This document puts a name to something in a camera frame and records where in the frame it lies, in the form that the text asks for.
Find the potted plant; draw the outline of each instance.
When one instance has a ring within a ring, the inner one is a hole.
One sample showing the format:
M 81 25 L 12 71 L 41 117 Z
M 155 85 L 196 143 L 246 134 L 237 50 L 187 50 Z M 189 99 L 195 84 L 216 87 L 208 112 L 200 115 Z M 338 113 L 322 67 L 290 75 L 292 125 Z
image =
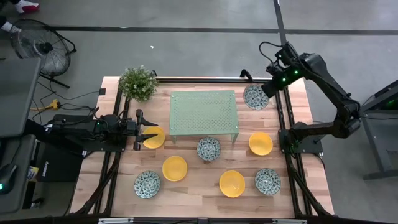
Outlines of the potted plant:
M 119 81 L 123 95 L 138 102 L 149 100 L 156 92 L 156 86 L 156 78 L 143 65 L 139 68 L 127 68 Z

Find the blue and white patterned bowl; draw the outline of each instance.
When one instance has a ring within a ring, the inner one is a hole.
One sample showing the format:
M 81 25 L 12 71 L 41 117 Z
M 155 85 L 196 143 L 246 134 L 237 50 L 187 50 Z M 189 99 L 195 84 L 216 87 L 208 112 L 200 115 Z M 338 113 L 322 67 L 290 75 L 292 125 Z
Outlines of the blue and white patterned bowl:
M 151 198 L 160 189 L 160 178 L 153 171 L 145 171 L 138 175 L 134 182 L 134 190 L 140 198 Z
M 261 110 L 268 105 L 269 98 L 260 85 L 248 85 L 243 91 L 244 103 L 255 110 Z
M 274 195 L 280 190 L 280 178 L 273 169 L 261 169 L 255 181 L 257 189 L 265 195 Z
M 213 161 L 221 153 L 221 144 L 215 138 L 205 137 L 199 141 L 197 153 L 204 161 Z

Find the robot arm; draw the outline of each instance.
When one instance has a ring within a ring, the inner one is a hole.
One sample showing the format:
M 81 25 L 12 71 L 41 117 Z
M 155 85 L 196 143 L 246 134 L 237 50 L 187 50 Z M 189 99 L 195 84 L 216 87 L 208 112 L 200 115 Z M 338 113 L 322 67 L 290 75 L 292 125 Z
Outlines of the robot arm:
M 124 136 L 135 136 L 134 150 L 139 151 L 141 150 L 140 142 L 157 136 L 157 134 L 141 134 L 141 125 L 157 126 L 157 124 L 146 121 L 140 109 L 136 111 L 135 121 L 113 114 L 96 117 L 97 120 L 93 120 L 95 112 L 92 116 L 83 116 L 83 119 L 80 118 L 78 121 L 69 119 L 51 121 L 49 123 L 51 124 L 50 135 L 52 137 L 64 136 L 69 141 L 83 146 L 86 151 L 121 150 L 125 147 L 122 141 Z
M 269 98 L 304 77 L 315 82 L 337 109 L 333 122 L 312 125 L 296 123 L 284 134 L 287 145 L 294 146 L 307 136 L 314 135 L 331 134 L 336 138 L 347 138 L 360 127 L 360 104 L 351 99 L 351 94 L 345 92 L 329 74 L 326 63 L 320 55 L 307 53 L 298 55 L 293 46 L 286 43 L 275 56 L 277 60 L 267 67 L 272 80 L 262 85 L 264 93 Z

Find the wooden table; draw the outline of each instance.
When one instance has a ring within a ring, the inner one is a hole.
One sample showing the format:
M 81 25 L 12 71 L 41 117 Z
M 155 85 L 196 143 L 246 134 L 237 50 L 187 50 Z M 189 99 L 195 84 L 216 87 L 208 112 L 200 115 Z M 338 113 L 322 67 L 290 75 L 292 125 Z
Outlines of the wooden table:
M 104 77 L 102 88 L 106 94 L 98 99 L 97 115 L 112 114 L 119 77 Z M 220 218 L 292 218 L 292 199 L 284 155 L 280 152 L 277 131 L 280 129 L 275 97 L 260 111 L 248 108 L 243 101 L 247 84 L 217 83 L 161 83 L 157 93 L 147 103 L 131 101 L 129 117 L 135 117 L 140 108 L 146 120 L 157 123 L 166 133 L 166 140 L 159 149 L 141 147 L 133 151 L 134 138 L 129 138 L 122 154 L 116 183 L 112 216 L 114 217 L 220 217 Z M 205 162 L 197 156 L 197 142 L 203 136 L 180 136 L 173 144 L 169 136 L 170 92 L 197 90 L 234 90 L 238 106 L 239 136 L 232 144 L 229 136 L 214 136 L 221 143 L 221 155 L 215 161 Z M 289 86 L 296 121 L 312 123 L 307 93 L 302 79 Z M 256 132 L 268 133 L 274 148 L 267 156 L 256 156 L 249 148 L 249 137 Z M 182 156 L 188 164 L 187 176 L 179 182 L 170 182 L 162 175 L 162 164 L 169 156 Z M 72 202 L 71 212 L 81 208 L 94 192 L 100 179 L 103 152 L 95 152 L 86 158 Z M 325 209 L 333 213 L 325 171 L 319 159 L 303 154 L 307 185 Z M 282 187 L 274 196 L 265 196 L 254 185 L 256 172 L 262 168 L 274 169 L 280 176 Z M 150 199 L 141 199 L 134 192 L 135 178 L 145 170 L 153 170 L 161 177 L 159 193 Z M 246 181 L 246 190 L 238 198 L 228 198 L 221 193 L 218 181 L 227 170 L 240 172 Z M 104 191 L 103 206 L 107 199 Z M 301 190 L 298 190 L 300 208 L 303 210 Z

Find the yellow cable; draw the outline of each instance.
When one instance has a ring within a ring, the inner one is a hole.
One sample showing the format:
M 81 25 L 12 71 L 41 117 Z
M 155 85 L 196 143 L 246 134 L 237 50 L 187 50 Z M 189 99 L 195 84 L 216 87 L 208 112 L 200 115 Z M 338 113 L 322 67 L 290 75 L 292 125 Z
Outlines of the yellow cable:
M 47 110 L 47 109 L 59 109 L 58 107 L 59 101 L 57 99 L 52 100 L 52 103 L 49 104 L 48 106 L 42 107 L 42 108 L 31 108 L 30 110 L 33 111 L 42 111 L 42 110 Z

